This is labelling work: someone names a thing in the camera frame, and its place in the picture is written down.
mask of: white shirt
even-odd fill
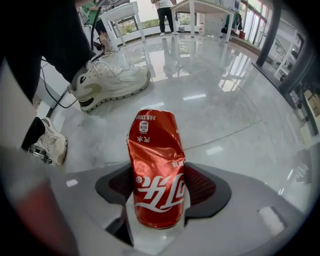
[[[170,0],[160,0],[159,2],[156,2],[154,5],[157,9],[172,6]]]

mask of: crushed soda can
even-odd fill
[[[154,229],[174,226],[184,211],[185,190],[185,154],[175,116],[163,110],[139,111],[127,145],[137,219]]]

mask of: person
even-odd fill
[[[98,7],[96,7],[94,1],[90,1],[86,4],[84,4],[82,6],[82,9],[88,15],[88,21],[86,22],[86,25],[93,25],[96,14],[98,12]],[[98,20],[95,24],[95,30],[98,32],[98,35],[100,37],[100,41],[104,45],[105,54],[112,53],[113,51],[109,45],[108,33],[107,33],[107,30],[106,30],[101,18],[98,18]]]
[[[165,18],[168,20],[169,27],[171,30],[171,34],[175,35],[177,32],[174,31],[174,22],[172,20],[172,12],[171,12],[171,3],[173,5],[176,4],[176,0],[150,0],[152,4],[155,5],[156,11],[159,17],[159,26],[160,26],[160,36],[165,35]]]
[[[162,38],[162,48],[164,53],[164,66],[163,72],[169,79],[173,78],[173,74],[177,73],[177,57],[176,57],[176,41],[175,38],[171,39],[171,49],[169,51],[168,42],[166,38]]]
[[[17,83],[31,103],[39,83],[42,57],[70,83],[67,90],[78,99],[84,112],[105,101],[136,94],[148,85],[150,72],[144,67],[124,69],[101,61],[91,63],[95,53],[90,50],[76,9],[76,5],[86,3],[86,0],[34,0],[33,4],[43,10],[39,15],[25,12],[28,4],[22,3],[14,12],[17,22],[28,20],[32,24],[21,32],[22,38],[28,38],[24,42],[27,50],[23,56],[17,50],[18,42],[10,40],[13,38],[12,29],[5,26],[7,40],[1,59],[6,58]],[[55,130],[48,118],[41,120],[36,117],[33,120],[22,148],[27,151],[35,143],[47,152],[52,161],[63,164],[67,139]]]

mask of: coca-cola logo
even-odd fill
[[[147,208],[151,211],[157,212],[157,213],[165,213],[169,211],[173,206],[182,204],[184,201],[184,194],[185,194],[185,181],[180,180],[179,184],[179,178],[184,175],[183,173],[179,173],[177,176],[172,177],[168,176],[166,178],[162,176],[156,176],[151,182],[150,177],[144,176],[144,182],[142,184],[142,188],[138,188],[138,192],[146,192],[143,200],[150,200],[153,198],[153,200],[150,203],[146,202],[137,202],[134,206],[141,206],[144,208]],[[170,180],[173,179],[172,181],[172,186],[169,192],[169,195],[166,199],[165,204],[160,205],[157,207],[157,204],[159,201],[162,199],[164,196],[164,193],[166,191],[166,183]],[[142,178],[138,176],[136,179],[137,183],[142,182]]]

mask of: coca-cola can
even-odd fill
[[[163,110],[139,111],[127,145],[137,219],[154,229],[174,226],[184,211],[185,191],[185,154],[175,116]]]

